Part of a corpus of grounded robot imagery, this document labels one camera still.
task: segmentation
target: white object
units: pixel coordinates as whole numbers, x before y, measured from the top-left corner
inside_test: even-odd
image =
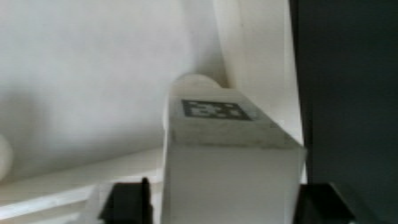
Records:
[[[289,224],[305,149],[236,90],[175,86],[161,224]]]
[[[161,173],[161,154],[161,149],[140,151],[117,159],[1,185],[0,223],[37,212],[49,216],[54,208],[86,200],[99,183],[136,181],[142,177],[156,179]]]
[[[7,176],[10,166],[12,166],[12,149],[5,141],[3,136],[0,135],[0,181]]]

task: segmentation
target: white surface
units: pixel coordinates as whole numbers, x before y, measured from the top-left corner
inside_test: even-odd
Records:
[[[214,0],[230,86],[301,143],[287,0]]]
[[[0,183],[3,177],[8,174],[12,159],[14,159],[12,148],[8,146],[8,142],[5,141],[3,136],[0,135]]]
[[[0,187],[0,222],[86,200],[104,182],[161,178],[161,149],[145,150],[83,167],[33,177]]]
[[[252,120],[188,117],[182,99],[236,103]],[[177,88],[168,109],[161,223],[291,224],[305,149],[236,90]]]
[[[174,78],[223,80],[211,0],[0,0],[10,180],[161,146]]]

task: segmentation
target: black and white pattern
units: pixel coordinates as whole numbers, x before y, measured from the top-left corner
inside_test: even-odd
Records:
[[[186,117],[250,120],[236,103],[182,100],[182,110]]]

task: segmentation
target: white wall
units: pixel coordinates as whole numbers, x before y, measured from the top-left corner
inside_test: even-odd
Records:
[[[225,84],[211,0],[0,0],[8,180],[161,145],[168,84]]]
[[[214,0],[230,86],[301,143],[287,0]]]

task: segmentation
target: dark panel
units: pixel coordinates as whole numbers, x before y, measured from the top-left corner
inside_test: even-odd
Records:
[[[291,2],[310,182],[398,223],[398,2]]]

